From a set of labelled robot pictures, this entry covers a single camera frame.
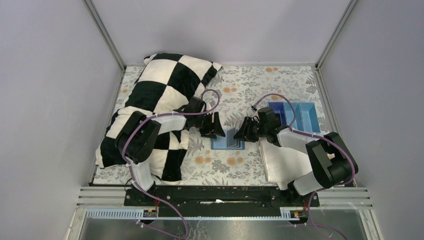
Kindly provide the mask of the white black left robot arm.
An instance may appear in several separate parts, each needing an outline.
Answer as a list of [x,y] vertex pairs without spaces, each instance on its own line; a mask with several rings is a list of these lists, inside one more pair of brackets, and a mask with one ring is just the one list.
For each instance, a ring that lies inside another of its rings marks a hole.
[[158,135],[198,128],[204,138],[225,137],[219,113],[206,110],[206,103],[193,96],[188,104],[169,113],[147,116],[133,112],[114,140],[130,170],[134,187],[144,194],[155,184],[148,164]]

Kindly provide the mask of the blue card holder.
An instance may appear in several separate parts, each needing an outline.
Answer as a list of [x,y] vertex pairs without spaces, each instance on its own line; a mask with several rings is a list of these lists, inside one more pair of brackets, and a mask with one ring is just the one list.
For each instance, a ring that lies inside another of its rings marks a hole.
[[212,150],[244,150],[245,142],[234,139],[236,128],[224,130],[225,136],[217,136],[211,139],[210,148]]

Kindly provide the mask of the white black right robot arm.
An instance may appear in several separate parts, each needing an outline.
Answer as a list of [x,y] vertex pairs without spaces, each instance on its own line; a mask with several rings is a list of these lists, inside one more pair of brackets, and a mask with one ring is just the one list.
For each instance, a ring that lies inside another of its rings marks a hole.
[[307,155],[311,171],[287,185],[298,196],[350,183],[359,170],[337,132],[317,135],[283,125],[270,107],[259,109],[256,116],[246,116],[233,138],[251,143],[264,138],[277,147]]

